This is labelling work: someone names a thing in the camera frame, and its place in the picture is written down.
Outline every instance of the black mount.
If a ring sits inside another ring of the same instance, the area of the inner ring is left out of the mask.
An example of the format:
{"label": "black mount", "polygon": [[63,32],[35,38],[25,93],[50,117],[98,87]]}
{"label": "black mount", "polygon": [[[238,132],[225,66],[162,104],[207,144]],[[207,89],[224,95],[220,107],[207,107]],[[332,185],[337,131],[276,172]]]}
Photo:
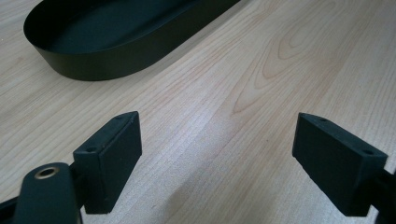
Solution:
{"label": "black mount", "polygon": [[74,151],[70,166],[26,175],[20,196],[0,204],[0,223],[82,223],[82,205],[87,214],[109,213],[141,155],[138,113],[116,116]]}
{"label": "black mount", "polygon": [[384,170],[388,155],[333,122],[300,113],[293,157],[347,217],[366,217],[370,205],[376,223],[396,223],[396,175]]}

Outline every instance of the wood grain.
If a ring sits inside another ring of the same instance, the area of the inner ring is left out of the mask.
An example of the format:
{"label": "wood grain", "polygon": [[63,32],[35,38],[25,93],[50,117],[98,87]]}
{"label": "wood grain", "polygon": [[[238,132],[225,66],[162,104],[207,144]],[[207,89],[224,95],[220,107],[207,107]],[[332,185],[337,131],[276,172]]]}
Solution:
{"label": "wood grain", "polygon": [[143,156],[111,214],[85,223],[374,223],[344,217],[291,156],[298,112],[396,168],[396,2],[242,0],[151,67],[54,72],[24,37],[38,0],[0,1],[0,201],[30,170],[139,111]]}

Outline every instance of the light wood surface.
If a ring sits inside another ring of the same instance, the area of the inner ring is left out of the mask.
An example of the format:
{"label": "light wood surface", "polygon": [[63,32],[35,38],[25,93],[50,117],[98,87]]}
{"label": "light wood surface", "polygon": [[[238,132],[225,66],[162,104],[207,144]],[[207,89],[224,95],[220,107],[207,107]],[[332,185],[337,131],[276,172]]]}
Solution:
{"label": "light wood surface", "polygon": [[396,167],[396,2],[242,0],[150,68],[83,82],[23,34],[38,0],[0,1],[0,200],[112,117],[139,111],[143,156],[113,212],[85,223],[373,223],[344,217],[291,156],[298,112]]}

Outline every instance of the black plastic part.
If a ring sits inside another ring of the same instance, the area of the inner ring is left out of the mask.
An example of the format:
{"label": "black plastic part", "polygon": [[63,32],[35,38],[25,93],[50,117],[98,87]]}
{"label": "black plastic part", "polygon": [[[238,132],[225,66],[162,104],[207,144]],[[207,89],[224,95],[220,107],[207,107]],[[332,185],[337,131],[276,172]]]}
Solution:
{"label": "black plastic part", "polygon": [[0,223],[11,224],[14,218],[18,198],[13,198],[0,203]]}
{"label": "black plastic part", "polygon": [[137,112],[116,116],[73,153],[86,177],[87,214],[111,212],[141,155]]}
{"label": "black plastic part", "polygon": [[13,223],[81,223],[67,164],[56,162],[40,166],[23,179]]}
{"label": "black plastic part", "polygon": [[88,191],[87,177],[83,173],[79,173],[76,164],[73,162],[70,166],[70,172],[73,177],[73,184],[76,192],[78,208],[81,208],[87,202]]}
{"label": "black plastic part", "polygon": [[345,216],[365,217],[387,155],[331,121],[301,113],[292,155]]}
{"label": "black plastic part", "polygon": [[239,0],[44,0],[24,24],[58,73],[106,80],[142,70]]}
{"label": "black plastic part", "polygon": [[396,223],[396,173],[384,171],[373,181],[373,206],[379,211],[376,224]]}

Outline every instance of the black oval tray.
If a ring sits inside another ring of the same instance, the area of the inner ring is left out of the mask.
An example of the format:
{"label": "black oval tray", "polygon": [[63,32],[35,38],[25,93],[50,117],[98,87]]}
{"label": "black oval tray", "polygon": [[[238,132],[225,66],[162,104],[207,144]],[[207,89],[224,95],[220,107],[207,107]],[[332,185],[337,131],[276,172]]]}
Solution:
{"label": "black oval tray", "polygon": [[239,0],[44,0],[26,38],[58,73],[106,80],[142,70]]}

